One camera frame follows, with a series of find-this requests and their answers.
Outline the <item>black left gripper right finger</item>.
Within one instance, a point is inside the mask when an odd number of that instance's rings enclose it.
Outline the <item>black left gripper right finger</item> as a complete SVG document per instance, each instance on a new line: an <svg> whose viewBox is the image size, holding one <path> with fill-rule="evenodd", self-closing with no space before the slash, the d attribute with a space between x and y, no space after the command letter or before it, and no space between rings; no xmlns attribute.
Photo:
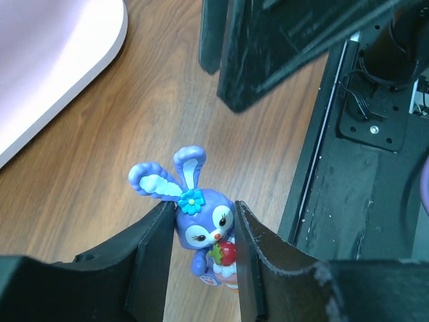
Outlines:
<svg viewBox="0 0 429 322"><path fill-rule="evenodd" d="M301 252L235 203L242 321L427 321L428 264Z"/></svg>

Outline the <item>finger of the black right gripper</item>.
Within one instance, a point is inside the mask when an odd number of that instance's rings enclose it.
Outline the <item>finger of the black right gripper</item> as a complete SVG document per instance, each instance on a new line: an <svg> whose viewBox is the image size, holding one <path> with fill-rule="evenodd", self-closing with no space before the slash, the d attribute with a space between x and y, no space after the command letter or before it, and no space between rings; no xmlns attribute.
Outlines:
<svg viewBox="0 0 429 322"><path fill-rule="evenodd" d="M208 74L220 67L228 4L228 0L202 1L198 62Z"/></svg>
<svg viewBox="0 0 429 322"><path fill-rule="evenodd" d="M401 1L230 1L217 95L242 113Z"/></svg>

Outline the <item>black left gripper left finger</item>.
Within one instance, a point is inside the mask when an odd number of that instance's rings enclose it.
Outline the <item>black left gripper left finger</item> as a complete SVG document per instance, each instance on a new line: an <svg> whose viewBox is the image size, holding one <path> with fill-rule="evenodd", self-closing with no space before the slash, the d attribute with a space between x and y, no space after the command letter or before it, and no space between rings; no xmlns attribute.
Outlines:
<svg viewBox="0 0 429 322"><path fill-rule="evenodd" d="M1 257L2 321L162 321L174 204L75 257L45 263Z"/></svg>

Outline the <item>purple bunny holding strawberry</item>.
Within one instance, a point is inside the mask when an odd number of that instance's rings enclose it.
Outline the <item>purple bunny holding strawberry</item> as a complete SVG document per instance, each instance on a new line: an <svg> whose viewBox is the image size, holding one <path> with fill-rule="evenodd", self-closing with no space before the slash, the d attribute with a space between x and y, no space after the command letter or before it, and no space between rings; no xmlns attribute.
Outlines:
<svg viewBox="0 0 429 322"><path fill-rule="evenodd" d="M194 251L193 275L211 286L224 284L237 292L235 204L216 190L199 187L206 162L204 148L180 148L173 161L177 178L156 162L144 162L131 168L128 181L139 195L175 203L178 240L183 248Z"/></svg>

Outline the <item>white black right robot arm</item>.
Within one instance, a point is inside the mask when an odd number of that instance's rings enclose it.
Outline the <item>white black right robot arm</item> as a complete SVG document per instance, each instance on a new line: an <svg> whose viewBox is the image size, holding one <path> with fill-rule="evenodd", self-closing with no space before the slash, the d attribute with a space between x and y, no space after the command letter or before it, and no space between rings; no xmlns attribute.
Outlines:
<svg viewBox="0 0 429 322"><path fill-rule="evenodd" d="M377 83L403 86L428 67L427 1L204 1L199 64L219 75L218 97L242 113L383 15L390 22L361 68Z"/></svg>

